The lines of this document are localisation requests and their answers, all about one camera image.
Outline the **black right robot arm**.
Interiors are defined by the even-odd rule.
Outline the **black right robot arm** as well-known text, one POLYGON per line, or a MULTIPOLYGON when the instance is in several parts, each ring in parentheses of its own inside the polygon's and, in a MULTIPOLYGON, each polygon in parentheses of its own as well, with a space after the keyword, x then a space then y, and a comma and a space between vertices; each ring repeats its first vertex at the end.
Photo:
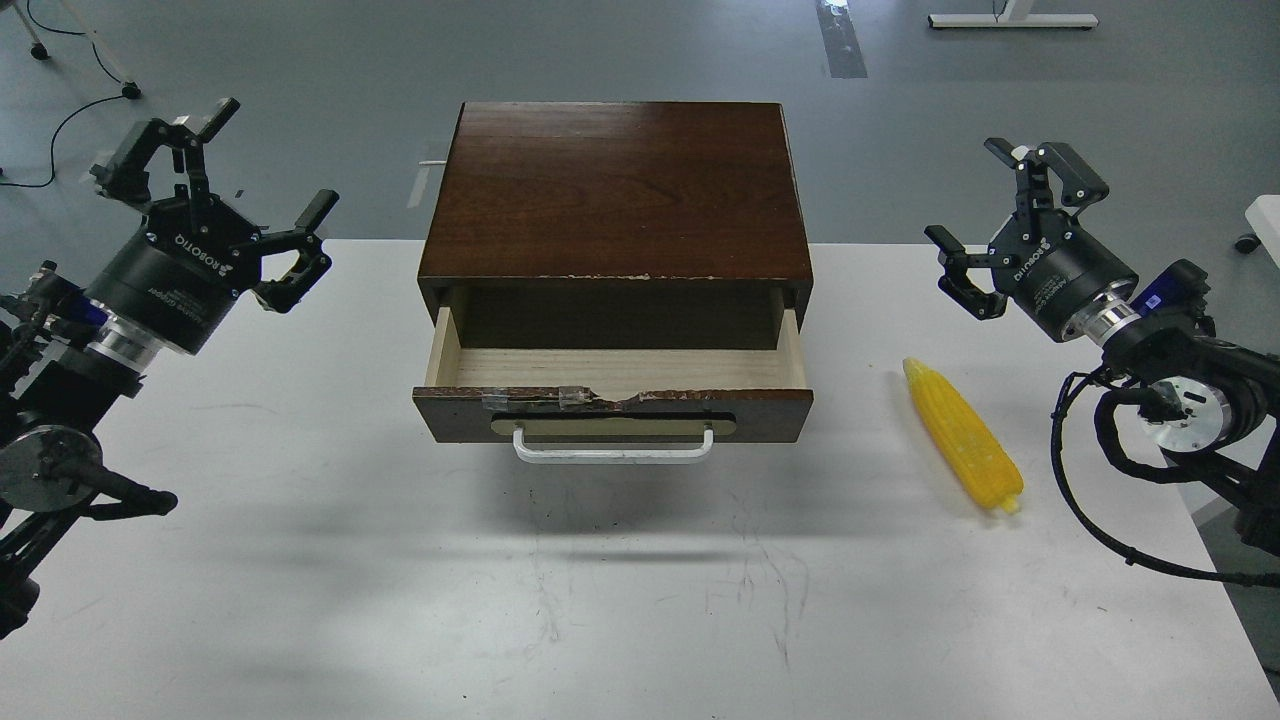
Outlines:
POLYGON ((1277 357, 1220 340, 1206 313, 1207 275, 1171 264, 1147 287, 1085 231, 1082 213, 1108 186, 1068 143, 986 147, 1015 176, 1014 209, 983 254, 942 225, 940 288, 973 316, 1015 302, 1052 341, 1079 337, 1102 352, 1102 373, 1126 379, 1103 395, 1094 430, 1119 471, 1158 484, 1199 483, 1235 510, 1244 544, 1277 552, 1277 441, 1249 468, 1222 448, 1277 415, 1277 357))

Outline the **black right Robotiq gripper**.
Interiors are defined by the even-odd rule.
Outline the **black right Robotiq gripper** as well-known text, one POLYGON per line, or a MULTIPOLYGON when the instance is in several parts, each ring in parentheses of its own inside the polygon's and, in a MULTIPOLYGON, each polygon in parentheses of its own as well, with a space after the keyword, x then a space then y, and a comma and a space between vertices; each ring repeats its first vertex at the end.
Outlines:
POLYGON ((1069 143, 1029 147, 988 137, 984 147, 1015 173, 1012 219, 987 254, 969 254, 943 225, 927 225, 924 236, 943 268, 938 287, 979 320, 1002 316, 1009 296, 1052 341, 1068 342, 1076 313, 1107 290, 1130 297, 1138 274, 1074 222, 1051 218, 1042 229, 1061 208, 1082 213, 1106 199, 1110 187, 1069 143), (977 287, 972 268, 993 270, 997 291, 977 287))

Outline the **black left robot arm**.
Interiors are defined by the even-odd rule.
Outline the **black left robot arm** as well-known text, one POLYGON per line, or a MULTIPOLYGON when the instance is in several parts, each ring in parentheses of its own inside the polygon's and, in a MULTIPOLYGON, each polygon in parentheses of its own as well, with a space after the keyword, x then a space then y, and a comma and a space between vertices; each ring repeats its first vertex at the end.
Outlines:
POLYGON ((93 433, 140 392, 157 352, 198 352, 246 293, 288 313, 332 265, 316 231, 337 192, 320 190, 292 228, 269 232, 211 191, 204 150, 238 108, 223 99, 200 128, 136 124, 91 172, 104 197, 140 213, 140 228, 88 287, 46 261, 3 296, 15 320, 3 327, 3 516, 26 512, 3 538, 4 634, 27 623, 40 594, 32 571, 79 519, 177 506, 172 492, 108 469, 93 433))

